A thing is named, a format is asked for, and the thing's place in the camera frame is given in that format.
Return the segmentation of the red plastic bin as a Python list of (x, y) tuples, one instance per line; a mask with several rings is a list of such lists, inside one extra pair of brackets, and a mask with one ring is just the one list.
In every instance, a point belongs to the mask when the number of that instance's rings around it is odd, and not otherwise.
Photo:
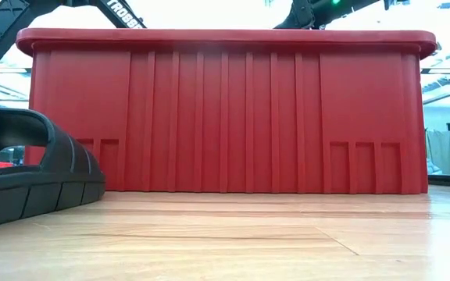
[(116, 191), (422, 194), (424, 30), (27, 28), (30, 107)]

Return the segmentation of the red cart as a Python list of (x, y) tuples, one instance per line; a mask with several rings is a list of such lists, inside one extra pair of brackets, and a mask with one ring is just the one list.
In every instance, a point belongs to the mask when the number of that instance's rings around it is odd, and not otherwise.
[(23, 165), (24, 152), (24, 146), (3, 148), (0, 151), (0, 168)]

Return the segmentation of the black rubber slide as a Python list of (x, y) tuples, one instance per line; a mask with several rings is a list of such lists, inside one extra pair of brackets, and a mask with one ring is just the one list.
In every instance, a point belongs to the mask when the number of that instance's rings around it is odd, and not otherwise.
[(37, 165), (0, 168), (0, 224), (90, 204), (105, 193), (94, 155), (40, 112), (0, 108), (0, 151), (15, 146), (44, 154)]

